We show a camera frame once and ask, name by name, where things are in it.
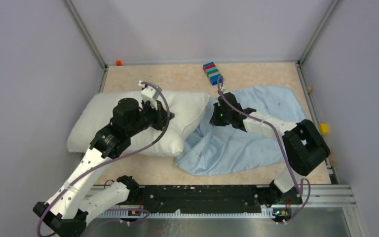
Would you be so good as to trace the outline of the light blue pillowcase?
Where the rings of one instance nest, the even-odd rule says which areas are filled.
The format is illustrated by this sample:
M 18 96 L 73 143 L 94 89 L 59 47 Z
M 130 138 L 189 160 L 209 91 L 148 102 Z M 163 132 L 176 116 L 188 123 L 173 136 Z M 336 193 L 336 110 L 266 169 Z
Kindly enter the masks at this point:
M 233 92 L 242 108 L 285 121 L 300 122 L 306 113 L 292 89 L 280 86 L 255 86 Z M 197 129 L 186 139 L 184 150 L 174 165 L 192 175 L 211 176 L 236 173 L 284 161 L 277 141 L 256 133 L 213 126 L 211 99 Z

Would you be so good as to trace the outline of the white pillow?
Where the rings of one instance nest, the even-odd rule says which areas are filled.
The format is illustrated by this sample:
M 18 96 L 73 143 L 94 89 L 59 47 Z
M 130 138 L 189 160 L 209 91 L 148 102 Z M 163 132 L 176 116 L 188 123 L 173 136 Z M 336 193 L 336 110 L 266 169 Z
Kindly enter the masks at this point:
M 156 144 L 142 151 L 143 155 L 155 157 L 177 157 L 184 151 L 185 140 L 199 126 L 210 101 L 210 94 L 204 92 L 163 91 L 170 112 L 166 133 Z M 99 93 L 88 103 L 73 126 L 67 139 L 71 153 L 85 153 L 98 130 L 109 123 L 113 108 L 119 100 L 142 97 L 138 91 Z

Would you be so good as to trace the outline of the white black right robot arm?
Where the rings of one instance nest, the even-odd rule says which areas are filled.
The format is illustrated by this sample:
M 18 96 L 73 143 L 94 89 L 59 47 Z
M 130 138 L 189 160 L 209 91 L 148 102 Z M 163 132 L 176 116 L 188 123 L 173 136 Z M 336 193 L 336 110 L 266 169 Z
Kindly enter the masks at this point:
M 312 121 L 288 122 L 252 108 L 243 109 L 231 92 L 219 93 L 210 123 L 230 125 L 277 142 L 286 167 L 260 194 L 261 203 L 267 206 L 283 203 L 292 190 L 296 190 L 297 195 L 303 194 L 304 184 L 309 183 L 307 176 L 330 155 L 329 147 Z

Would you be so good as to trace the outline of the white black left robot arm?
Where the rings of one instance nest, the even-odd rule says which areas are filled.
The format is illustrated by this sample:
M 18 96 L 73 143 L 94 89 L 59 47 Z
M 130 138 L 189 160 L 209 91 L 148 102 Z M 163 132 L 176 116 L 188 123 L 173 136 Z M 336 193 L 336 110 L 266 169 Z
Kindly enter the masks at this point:
M 139 196 L 137 183 L 128 176 L 91 197 L 86 195 L 112 163 L 157 143 L 166 133 L 172 118 L 164 97 L 154 102 L 138 102 L 133 98 L 118 101 L 110 122 L 95 134 L 81 162 L 63 186 L 47 201 L 34 206 L 33 212 L 39 217 L 37 236 L 42 235 L 41 226 L 46 224 L 53 231 L 51 236 L 79 237 L 90 222 L 115 204 L 123 201 L 135 203 Z M 161 134 L 148 145 L 124 155 L 123 152 L 131 145 L 131 138 L 149 127 L 161 130 Z

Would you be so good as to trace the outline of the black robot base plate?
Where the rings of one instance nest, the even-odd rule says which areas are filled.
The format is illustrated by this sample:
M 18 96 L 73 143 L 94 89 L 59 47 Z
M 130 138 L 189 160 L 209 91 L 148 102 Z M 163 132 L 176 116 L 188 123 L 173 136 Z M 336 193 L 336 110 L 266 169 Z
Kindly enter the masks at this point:
M 130 192 L 121 206 L 136 206 L 151 214 L 260 213 L 267 207 L 302 204 L 295 189 L 283 194 L 265 185 L 146 185 Z

